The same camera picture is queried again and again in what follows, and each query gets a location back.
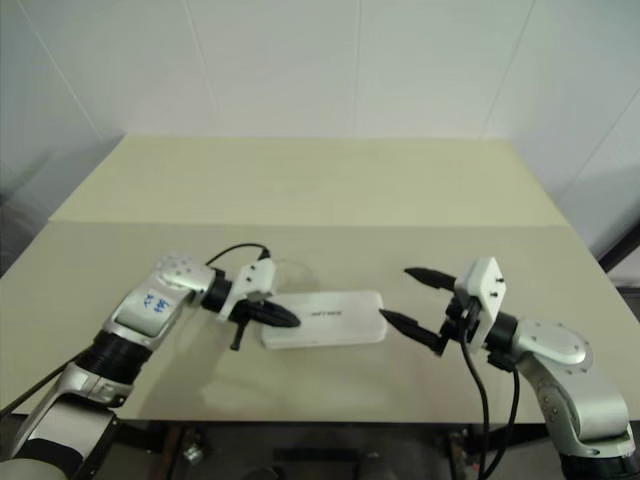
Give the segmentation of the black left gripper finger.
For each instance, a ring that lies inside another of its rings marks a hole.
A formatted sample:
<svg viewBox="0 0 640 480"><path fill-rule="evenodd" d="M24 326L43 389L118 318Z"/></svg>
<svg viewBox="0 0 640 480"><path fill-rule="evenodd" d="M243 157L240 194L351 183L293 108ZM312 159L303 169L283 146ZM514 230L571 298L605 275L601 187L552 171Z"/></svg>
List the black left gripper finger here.
<svg viewBox="0 0 640 480"><path fill-rule="evenodd" d="M275 328L295 328L296 316L259 312L252 319L260 324Z"/></svg>
<svg viewBox="0 0 640 480"><path fill-rule="evenodd" d="M262 302L260 306L260 312L265 312L270 314L279 314L279 315L291 315L291 316L295 315L293 312L283 307L282 305L279 305L267 300ZM300 324L301 324L300 319L296 316L296 327L299 327Z"/></svg>

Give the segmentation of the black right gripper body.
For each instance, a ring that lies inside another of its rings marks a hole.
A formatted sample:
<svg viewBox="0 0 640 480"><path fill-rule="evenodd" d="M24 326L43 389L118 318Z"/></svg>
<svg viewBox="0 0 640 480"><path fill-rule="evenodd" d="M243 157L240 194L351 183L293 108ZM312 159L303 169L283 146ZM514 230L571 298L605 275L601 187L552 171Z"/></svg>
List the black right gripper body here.
<svg viewBox="0 0 640 480"><path fill-rule="evenodd" d="M440 328L441 341L446 346L450 341L460 344L468 342L469 329L476 323L476 298L452 291L445 310L445 320Z"/></svg>

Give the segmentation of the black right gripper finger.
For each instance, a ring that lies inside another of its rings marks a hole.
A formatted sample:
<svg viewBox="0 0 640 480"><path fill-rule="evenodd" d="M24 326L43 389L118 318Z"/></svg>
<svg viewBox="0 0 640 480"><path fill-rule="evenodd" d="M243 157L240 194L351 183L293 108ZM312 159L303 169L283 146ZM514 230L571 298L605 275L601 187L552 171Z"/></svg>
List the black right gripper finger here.
<svg viewBox="0 0 640 480"><path fill-rule="evenodd" d="M456 278L434 269L424 267L405 268L404 272L421 284L433 289L453 290Z"/></svg>
<svg viewBox="0 0 640 480"><path fill-rule="evenodd" d="M426 346L437 356L443 354L446 346L446 341L443 337L421 327L416 320L402 313L386 309L380 309L379 313L396 331L405 337Z"/></svg>

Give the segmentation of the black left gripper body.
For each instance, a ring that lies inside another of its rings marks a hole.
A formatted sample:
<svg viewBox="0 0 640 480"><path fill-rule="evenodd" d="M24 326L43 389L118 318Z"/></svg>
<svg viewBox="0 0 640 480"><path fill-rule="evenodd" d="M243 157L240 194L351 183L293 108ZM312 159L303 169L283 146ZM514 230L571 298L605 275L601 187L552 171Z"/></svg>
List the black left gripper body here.
<svg viewBox="0 0 640 480"><path fill-rule="evenodd" d="M260 308L260 302L252 302L249 300L242 300L234 306L230 315L230 321L236 325L236 331L230 345L231 350L240 350L247 325L259 314Z"/></svg>

